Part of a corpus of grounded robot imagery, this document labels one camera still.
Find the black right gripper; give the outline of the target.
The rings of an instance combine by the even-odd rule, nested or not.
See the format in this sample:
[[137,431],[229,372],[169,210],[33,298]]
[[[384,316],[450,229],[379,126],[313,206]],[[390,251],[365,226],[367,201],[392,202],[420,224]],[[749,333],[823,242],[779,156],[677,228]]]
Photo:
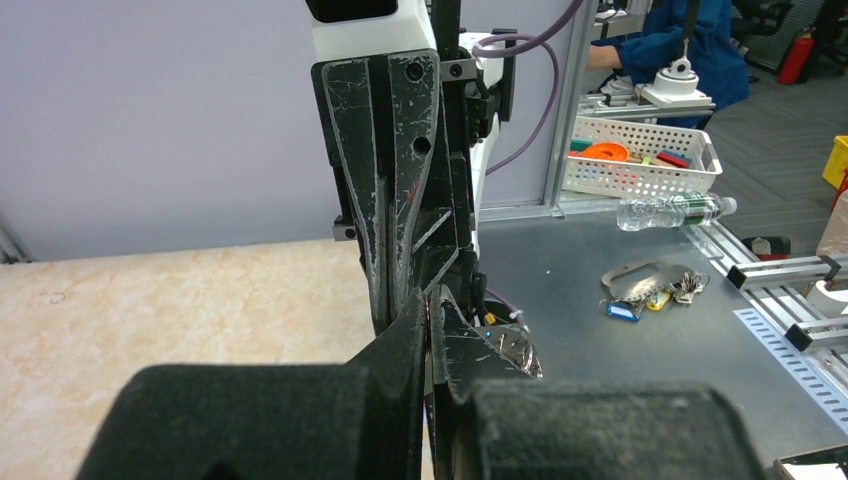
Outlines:
[[377,335],[416,292],[443,284],[464,308],[481,299],[477,207],[514,63],[474,57],[479,40],[463,31],[449,52],[312,67],[341,205],[334,233],[358,244]]

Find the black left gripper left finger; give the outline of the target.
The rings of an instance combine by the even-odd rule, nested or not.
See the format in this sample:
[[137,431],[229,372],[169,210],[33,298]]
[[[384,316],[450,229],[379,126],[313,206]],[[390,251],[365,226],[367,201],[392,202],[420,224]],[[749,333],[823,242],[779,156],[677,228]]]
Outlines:
[[102,422],[81,479],[417,479],[426,303],[414,293],[351,360],[160,364]]

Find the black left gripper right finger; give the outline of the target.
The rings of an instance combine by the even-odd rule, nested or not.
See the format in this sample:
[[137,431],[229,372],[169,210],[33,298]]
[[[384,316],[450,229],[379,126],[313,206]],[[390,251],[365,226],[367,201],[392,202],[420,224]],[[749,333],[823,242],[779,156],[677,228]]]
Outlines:
[[762,479],[744,422],[700,382],[539,380],[429,296],[439,479]]

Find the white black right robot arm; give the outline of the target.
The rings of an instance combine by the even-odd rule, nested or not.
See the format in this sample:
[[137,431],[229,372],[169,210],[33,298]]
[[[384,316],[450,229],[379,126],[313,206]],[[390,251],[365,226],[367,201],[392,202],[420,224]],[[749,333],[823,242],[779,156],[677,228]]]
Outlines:
[[477,208],[515,63],[475,58],[478,41],[463,31],[447,49],[311,69],[341,207],[334,234],[358,244],[376,332],[441,285],[463,310],[481,305]]

